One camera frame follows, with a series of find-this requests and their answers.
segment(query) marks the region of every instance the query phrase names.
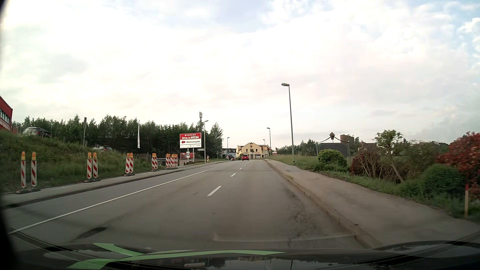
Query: red building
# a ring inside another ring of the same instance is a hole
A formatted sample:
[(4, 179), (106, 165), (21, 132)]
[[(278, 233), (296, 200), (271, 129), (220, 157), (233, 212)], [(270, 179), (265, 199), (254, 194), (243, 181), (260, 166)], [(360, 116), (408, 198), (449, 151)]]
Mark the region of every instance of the red building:
[(12, 131), (12, 113), (13, 109), (0, 97), (0, 129)]

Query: solid white line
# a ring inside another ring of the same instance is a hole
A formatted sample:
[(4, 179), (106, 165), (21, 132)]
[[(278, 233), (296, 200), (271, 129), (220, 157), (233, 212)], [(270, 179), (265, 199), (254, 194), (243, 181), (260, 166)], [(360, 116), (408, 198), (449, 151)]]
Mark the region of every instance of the solid white line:
[(216, 189), (214, 189), (212, 192), (210, 192), (210, 194), (208, 194), (207, 197), (213, 195), (213, 193), (215, 193), (215, 191), (217, 191), (221, 187), (222, 186), (219, 185)]
[(158, 186), (161, 186), (161, 185), (163, 185), (163, 184), (168, 184), (168, 183), (171, 183), (171, 182), (174, 182), (174, 181), (183, 179), (183, 178), (187, 178), (187, 177), (189, 177), (189, 176), (193, 176), (193, 175), (196, 175), (196, 174), (199, 174), (199, 173), (203, 173), (203, 172), (209, 171), (209, 170), (211, 170), (211, 169), (208, 169), (208, 170), (205, 170), (205, 171), (201, 171), (201, 172), (197, 172), (197, 173), (194, 173), (194, 174), (190, 174), (190, 175), (181, 177), (181, 178), (179, 178), (179, 179), (175, 179), (175, 180), (172, 180), (172, 181), (168, 181), (168, 182), (165, 182), (165, 183), (162, 183), (162, 184), (154, 185), (154, 186), (151, 186), (151, 187), (148, 187), (148, 188), (139, 190), (139, 191), (135, 191), (135, 192), (129, 193), (129, 194), (127, 194), (127, 195), (123, 195), (123, 196), (120, 196), (120, 197), (117, 197), (117, 198), (110, 199), (110, 200), (108, 200), (108, 201), (104, 201), (104, 202), (101, 202), (101, 203), (97, 203), (97, 204), (94, 204), (94, 205), (90, 205), (90, 206), (84, 207), (84, 208), (82, 208), (82, 209), (75, 210), (75, 211), (70, 212), (70, 213), (66, 213), (66, 214), (63, 214), (63, 215), (59, 215), (59, 216), (57, 216), (57, 217), (54, 217), (54, 218), (51, 218), (51, 219), (47, 219), (47, 220), (44, 220), (44, 221), (40, 221), (40, 222), (37, 222), (37, 223), (35, 223), (35, 224), (28, 225), (28, 226), (25, 226), (25, 227), (23, 227), (23, 228), (20, 228), (20, 229), (11, 231), (11, 232), (9, 232), (9, 234), (16, 233), (16, 232), (19, 232), (19, 231), (22, 231), (22, 230), (31, 228), (31, 227), (33, 227), (33, 226), (37, 226), (37, 225), (43, 224), (43, 223), (45, 223), (45, 222), (49, 222), (49, 221), (52, 221), (52, 220), (56, 220), (56, 219), (62, 218), (62, 217), (64, 217), (64, 216), (68, 216), (68, 215), (70, 215), (70, 214), (74, 214), (74, 213), (76, 213), (76, 212), (80, 212), (80, 211), (82, 211), (82, 210), (86, 210), (86, 209), (95, 207), (95, 206), (97, 206), (97, 205), (101, 205), (101, 204), (104, 204), (104, 203), (108, 203), (108, 202), (114, 201), (114, 200), (116, 200), (116, 199), (120, 199), (120, 198), (123, 198), (123, 197), (126, 197), (126, 196), (130, 196), (130, 195), (133, 195), (133, 194), (135, 194), (135, 193), (139, 193), (139, 192), (145, 191), (145, 190), (147, 190), (147, 189), (151, 189), (151, 188), (154, 188), (154, 187), (158, 187)]

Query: dark car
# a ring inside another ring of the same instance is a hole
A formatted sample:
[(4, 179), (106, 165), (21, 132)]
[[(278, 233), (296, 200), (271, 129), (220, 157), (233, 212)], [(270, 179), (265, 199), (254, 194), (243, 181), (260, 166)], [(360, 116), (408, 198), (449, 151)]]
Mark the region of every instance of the dark car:
[(52, 133), (46, 131), (43, 128), (33, 127), (33, 126), (25, 128), (25, 130), (22, 132), (22, 135), (42, 136), (42, 137), (52, 138)]

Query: sidewalk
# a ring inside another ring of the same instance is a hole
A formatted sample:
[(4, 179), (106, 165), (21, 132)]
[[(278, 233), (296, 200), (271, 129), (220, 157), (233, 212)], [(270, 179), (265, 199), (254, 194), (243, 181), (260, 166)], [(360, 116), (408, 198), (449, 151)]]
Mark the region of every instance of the sidewalk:
[(182, 166), (174, 170), (160, 170), (157, 172), (140, 172), (132, 176), (117, 176), (106, 179), (101, 179), (99, 182), (91, 183), (76, 183), (76, 184), (67, 184), (56, 187), (44, 188), (41, 191), (26, 193), (26, 194), (5, 194), (1, 196), (2, 206), (20, 206), (30, 203), (35, 203), (38, 201), (58, 198), (62, 196), (77, 194), (81, 192), (86, 192), (90, 190), (95, 190), (99, 188), (109, 187), (118, 184), (124, 184), (128, 182), (138, 181), (142, 179), (152, 178), (155, 176), (160, 176), (164, 174), (170, 174), (174, 172), (182, 172), (190, 169), (196, 169), (203, 166), (212, 165), (215, 163), (222, 163), (223, 161), (201, 164), (197, 166)]
[(367, 247), (459, 240), (480, 225), (402, 197), (266, 160)]

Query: green stripe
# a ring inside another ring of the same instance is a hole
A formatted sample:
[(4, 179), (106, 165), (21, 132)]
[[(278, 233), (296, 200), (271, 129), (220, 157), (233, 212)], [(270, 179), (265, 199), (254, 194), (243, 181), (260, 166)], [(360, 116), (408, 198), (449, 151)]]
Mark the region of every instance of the green stripe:
[(123, 249), (123, 248), (118, 247), (114, 244), (106, 244), (106, 243), (93, 243), (93, 244), (96, 245), (96, 246), (99, 246), (101, 248), (104, 248), (104, 249), (107, 249), (107, 250), (110, 250), (110, 251), (113, 251), (113, 252), (117, 252), (117, 253), (120, 253), (120, 254), (123, 254), (123, 255), (128, 255), (128, 256), (143, 255), (143, 253), (138, 253), (138, 252), (131, 251), (131, 250), (128, 250), (128, 249)]
[(123, 258), (123, 259), (90, 259), (90, 260), (74, 263), (68, 268), (98, 270), (98, 269), (102, 269), (102, 267), (106, 266), (110, 262), (190, 257), (190, 256), (212, 255), (212, 254), (222, 254), (222, 253), (236, 253), (236, 254), (248, 254), (248, 255), (272, 255), (272, 254), (280, 254), (284, 252), (261, 251), (261, 250), (216, 250), (216, 251), (201, 251), (201, 252), (187, 252), (187, 253), (174, 253), (174, 254), (154, 254), (154, 255), (152, 255), (152, 253), (148, 253), (141, 256), (133, 256), (133, 257)]

